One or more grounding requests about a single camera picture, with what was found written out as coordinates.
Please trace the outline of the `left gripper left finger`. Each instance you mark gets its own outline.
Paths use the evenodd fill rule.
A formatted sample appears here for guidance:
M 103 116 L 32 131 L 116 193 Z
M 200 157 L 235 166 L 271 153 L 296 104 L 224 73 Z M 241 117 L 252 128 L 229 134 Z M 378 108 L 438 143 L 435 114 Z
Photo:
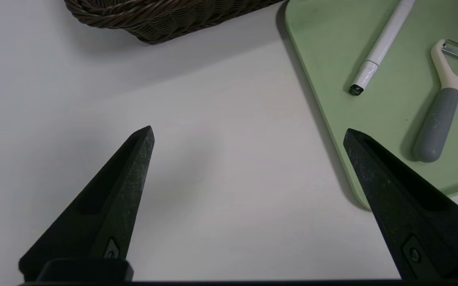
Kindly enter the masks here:
M 151 126 L 121 145 L 19 261 L 25 282 L 127 282 L 126 261 L 154 148 Z

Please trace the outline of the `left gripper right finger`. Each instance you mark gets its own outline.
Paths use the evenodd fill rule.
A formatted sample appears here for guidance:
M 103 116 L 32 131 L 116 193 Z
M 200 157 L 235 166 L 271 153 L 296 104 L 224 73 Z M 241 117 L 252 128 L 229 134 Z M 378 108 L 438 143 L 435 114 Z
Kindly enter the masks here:
M 458 205 L 369 135 L 343 146 L 403 280 L 458 280 Z

